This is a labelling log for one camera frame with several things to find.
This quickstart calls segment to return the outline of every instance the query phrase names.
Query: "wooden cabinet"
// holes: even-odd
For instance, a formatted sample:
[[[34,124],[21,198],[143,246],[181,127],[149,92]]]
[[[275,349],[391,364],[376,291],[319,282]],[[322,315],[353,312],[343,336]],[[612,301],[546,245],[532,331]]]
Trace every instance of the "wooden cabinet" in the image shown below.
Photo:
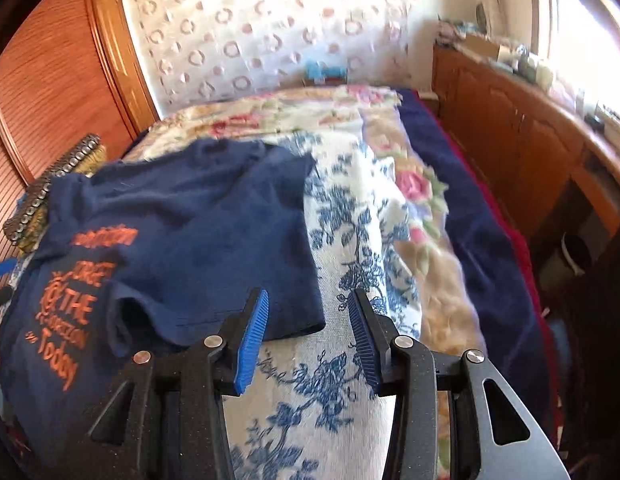
[[[537,89],[455,50],[435,47],[440,118],[504,212],[532,238],[578,160],[582,137]]]

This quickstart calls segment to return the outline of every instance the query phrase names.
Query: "wallpapered wall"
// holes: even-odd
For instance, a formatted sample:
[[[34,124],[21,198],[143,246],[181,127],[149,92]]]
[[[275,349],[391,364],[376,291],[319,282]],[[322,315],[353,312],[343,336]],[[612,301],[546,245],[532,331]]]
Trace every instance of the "wallpapered wall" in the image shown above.
[[[165,116],[204,101],[297,86],[311,60],[347,66],[353,82],[429,87],[436,10],[459,0],[434,1],[440,2],[436,9],[433,0],[126,0],[125,5],[148,86]],[[472,20],[474,5],[462,0],[457,6],[463,11],[452,18]]]

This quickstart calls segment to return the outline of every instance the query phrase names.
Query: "floral blanket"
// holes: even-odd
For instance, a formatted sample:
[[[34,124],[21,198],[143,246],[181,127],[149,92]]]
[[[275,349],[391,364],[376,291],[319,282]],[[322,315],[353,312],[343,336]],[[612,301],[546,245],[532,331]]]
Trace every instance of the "floral blanket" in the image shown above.
[[[349,260],[344,260],[346,254],[333,255],[322,267],[334,278],[324,281],[327,288],[322,289],[327,328],[303,338],[302,343],[265,344],[255,386],[239,400],[226,400],[228,406],[241,405],[236,416],[226,412],[229,437],[236,444],[232,456],[237,478],[380,477],[392,408],[388,399],[365,398],[354,350],[343,351],[343,339],[340,346],[334,346],[335,334],[352,334],[343,315],[352,288],[364,288],[376,309],[391,317],[399,332],[417,337],[432,350],[458,355],[468,348],[485,351],[461,266],[445,233],[447,186],[411,150],[396,108],[399,105],[391,89],[367,86],[292,89],[201,105],[156,123],[126,157],[149,160],[183,149],[201,136],[259,137],[278,143],[283,136],[293,149],[310,149],[323,171],[318,181],[308,182],[307,199],[317,201],[317,218],[307,216],[313,250],[341,246],[349,251],[355,245]],[[360,152],[348,150],[343,143],[352,141],[343,139],[352,138],[364,140],[372,154],[364,145]],[[313,144],[319,139],[323,151]],[[364,160],[361,153],[372,158]],[[365,184],[369,172],[386,177],[382,194],[375,184]],[[399,202],[387,185],[388,178],[401,190],[406,212],[405,221],[394,216],[391,229],[383,209]],[[359,191],[344,191],[353,186]],[[364,203],[372,204],[367,209],[370,222],[366,210],[360,210]],[[381,247],[378,243],[365,246],[372,233],[380,236]],[[381,273],[386,275],[385,287],[379,285]],[[328,313],[331,304],[336,309],[334,316]],[[450,424],[445,394],[439,401],[439,476],[446,478]],[[246,406],[250,406],[248,412],[261,413],[264,406],[275,404],[275,413],[242,425]],[[317,409],[317,416],[306,417]],[[362,426],[363,414],[366,422]],[[370,449],[370,459],[361,460],[357,449]],[[343,460],[347,456],[352,460]]]

